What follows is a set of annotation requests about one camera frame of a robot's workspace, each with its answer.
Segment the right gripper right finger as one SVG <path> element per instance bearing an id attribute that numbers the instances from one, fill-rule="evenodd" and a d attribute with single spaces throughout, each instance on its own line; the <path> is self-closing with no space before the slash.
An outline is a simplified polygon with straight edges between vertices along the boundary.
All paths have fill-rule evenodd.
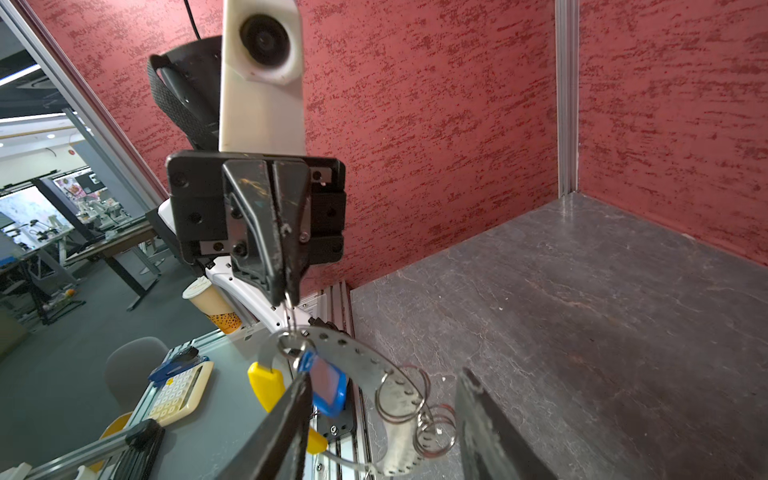
<path id="1" fill-rule="evenodd" d="M 457 377 L 457 438 L 466 479 L 554 479 L 471 370 Z"/>

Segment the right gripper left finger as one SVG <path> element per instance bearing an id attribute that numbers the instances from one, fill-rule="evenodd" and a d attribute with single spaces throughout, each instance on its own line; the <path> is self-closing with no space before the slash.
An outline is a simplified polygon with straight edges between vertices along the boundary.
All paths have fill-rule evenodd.
<path id="1" fill-rule="evenodd" d="M 277 405 L 218 474 L 220 479 L 302 479 L 312 383 L 299 373 Z"/>

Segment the yellow capped key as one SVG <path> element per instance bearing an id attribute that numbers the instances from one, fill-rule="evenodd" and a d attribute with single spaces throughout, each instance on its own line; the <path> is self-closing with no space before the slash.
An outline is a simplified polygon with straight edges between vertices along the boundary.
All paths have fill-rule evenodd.
<path id="1" fill-rule="evenodd" d="M 286 392 L 283 374 L 279 369 L 266 368 L 254 362 L 248 368 L 247 376 L 251 388 L 267 413 L 277 405 Z M 308 430 L 307 452 L 318 455 L 326 452 L 328 440 L 313 428 Z"/>

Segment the metal keyring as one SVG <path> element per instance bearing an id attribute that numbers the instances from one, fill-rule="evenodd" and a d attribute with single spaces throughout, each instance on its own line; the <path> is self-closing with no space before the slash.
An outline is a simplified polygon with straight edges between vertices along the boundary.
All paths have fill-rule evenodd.
<path id="1" fill-rule="evenodd" d="M 313 352 L 342 369 L 349 380 L 356 432 L 350 439 L 326 438 L 326 450 L 305 457 L 305 479 L 385 479 L 413 474 L 456 444 L 455 412 L 428 405 L 429 376 L 413 365 L 397 366 L 355 338 L 350 292 L 338 284 L 311 295 L 297 308 L 301 327 L 310 314 L 327 314 L 332 348 L 311 334 Z"/>

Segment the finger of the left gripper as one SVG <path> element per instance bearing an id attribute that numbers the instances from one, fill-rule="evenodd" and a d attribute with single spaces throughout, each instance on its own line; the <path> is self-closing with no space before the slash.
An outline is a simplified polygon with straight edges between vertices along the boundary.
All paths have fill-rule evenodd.
<path id="1" fill-rule="evenodd" d="M 300 297 L 300 283 L 306 269 L 306 252 L 300 240 L 310 192 L 310 169 L 300 159 L 279 159 L 273 163 L 278 234 L 281 245 L 284 292 L 293 305 Z"/>
<path id="2" fill-rule="evenodd" d="M 234 276 L 278 306 L 285 294 L 285 269 L 270 165 L 261 159 L 230 159 L 222 178 Z"/>

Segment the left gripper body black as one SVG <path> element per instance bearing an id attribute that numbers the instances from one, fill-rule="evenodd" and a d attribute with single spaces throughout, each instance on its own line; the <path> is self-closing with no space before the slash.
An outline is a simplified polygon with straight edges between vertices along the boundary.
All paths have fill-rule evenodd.
<path id="1" fill-rule="evenodd" d="M 335 263 L 343 255 L 345 227 L 345 167 L 334 158 L 232 152 L 182 151 L 169 157 L 170 204 L 175 232 L 187 261 L 230 255 L 222 167 L 230 159 L 261 159 L 273 163 L 300 159 L 310 169 L 310 192 L 303 218 L 301 242 L 306 266 Z"/>

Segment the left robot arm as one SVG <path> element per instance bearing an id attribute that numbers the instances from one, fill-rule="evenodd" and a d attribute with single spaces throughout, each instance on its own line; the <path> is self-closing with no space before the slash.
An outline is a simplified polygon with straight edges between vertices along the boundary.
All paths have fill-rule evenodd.
<path id="1" fill-rule="evenodd" d="M 344 250 L 345 167 L 335 158 L 218 150 L 222 40 L 199 39 L 147 63 L 155 103 L 190 148 L 168 157 L 158 213 L 196 279 L 183 296 L 222 332 L 307 323 L 300 284 Z"/>

